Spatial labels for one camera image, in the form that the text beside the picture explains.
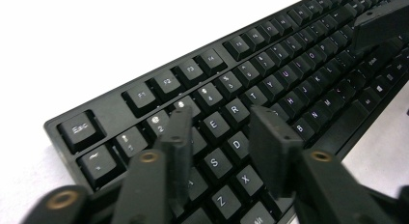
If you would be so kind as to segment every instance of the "keyboard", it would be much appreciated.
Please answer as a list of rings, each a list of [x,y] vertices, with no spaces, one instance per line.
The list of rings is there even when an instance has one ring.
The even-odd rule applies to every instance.
[[[344,157],[407,81],[408,40],[364,52],[353,20],[393,0],[303,0],[86,102],[45,124],[90,192],[111,189],[151,148],[172,111],[193,108],[194,164],[174,223],[275,223],[291,199],[266,191],[248,156],[249,110],[271,108],[305,140]]]

